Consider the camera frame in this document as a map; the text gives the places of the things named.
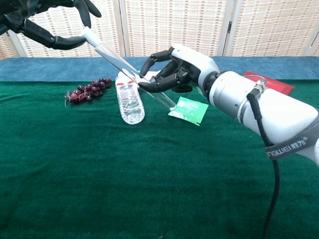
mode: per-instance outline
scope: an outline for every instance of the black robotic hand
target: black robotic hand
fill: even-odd
[[[82,45],[85,42],[84,37],[53,36],[28,19],[37,13],[47,11],[50,7],[57,6],[76,7],[83,24],[88,27],[91,27],[90,13],[101,17],[100,11],[90,0],[0,0],[0,35],[11,29],[48,48],[60,50],[69,50]]]
[[[168,64],[154,77],[151,83],[140,82],[139,86],[151,93],[169,89],[185,93],[197,89],[207,96],[220,70],[212,58],[181,44],[174,44],[169,50],[152,54],[141,68],[144,76],[155,62],[168,61]]]

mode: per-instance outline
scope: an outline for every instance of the black cable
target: black cable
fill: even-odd
[[[260,113],[260,108],[259,108],[259,103],[258,100],[256,99],[256,97],[260,94],[260,90],[257,88],[254,88],[248,95],[247,95],[247,99],[250,102],[250,106],[251,109],[254,113],[254,117],[257,121],[257,125],[258,125],[258,129],[261,135],[261,138],[263,139],[265,146],[269,147],[272,146],[273,144],[269,141],[263,124],[262,124],[262,115]],[[263,230],[263,235],[262,235],[262,239],[265,239],[268,233],[268,229],[270,226],[270,221],[271,221],[271,216],[274,212],[275,209],[275,205],[278,199],[278,194],[279,194],[279,187],[280,187],[280,173],[279,173],[279,166],[278,166],[278,162],[277,160],[273,160],[273,166],[274,166],[274,172],[275,172],[275,186],[274,186],[274,192],[273,192],[273,197],[271,199],[271,203],[270,206],[268,208],[268,213],[266,216],[266,220],[265,220],[265,224],[264,224],[264,230]]]

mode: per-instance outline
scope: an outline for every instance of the bottle cap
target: bottle cap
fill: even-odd
[[[94,48],[101,44],[99,37],[87,26],[82,30],[81,36],[83,36]]]

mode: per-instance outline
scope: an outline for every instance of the red box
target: red box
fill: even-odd
[[[252,71],[247,71],[244,73],[243,75],[244,77],[247,77],[248,79],[254,81],[254,82],[257,82],[259,80],[261,80],[261,78],[259,76],[262,76],[258,73],[255,73],[255,72],[252,72]],[[269,78],[267,76],[262,76],[264,77],[267,82],[266,82],[266,86],[268,88],[271,88],[275,91],[278,91],[282,94],[285,94],[285,95],[289,95],[291,93],[291,91],[294,90],[294,86],[291,86],[291,85],[288,85],[286,83],[283,83],[283,82],[280,82],[280,81],[277,81],[275,79],[272,79],[272,78]]]

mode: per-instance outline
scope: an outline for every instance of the grape bunch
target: grape bunch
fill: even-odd
[[[82,103],[86,101],[92,101],[93,98],[103,96],[103,92],[110,88],[112,80],[110,78],[100,78],[99,81],[93,80],[91,84],[84,86],[79,85],[77,90],[65,95],[65,106],[67,103]]]

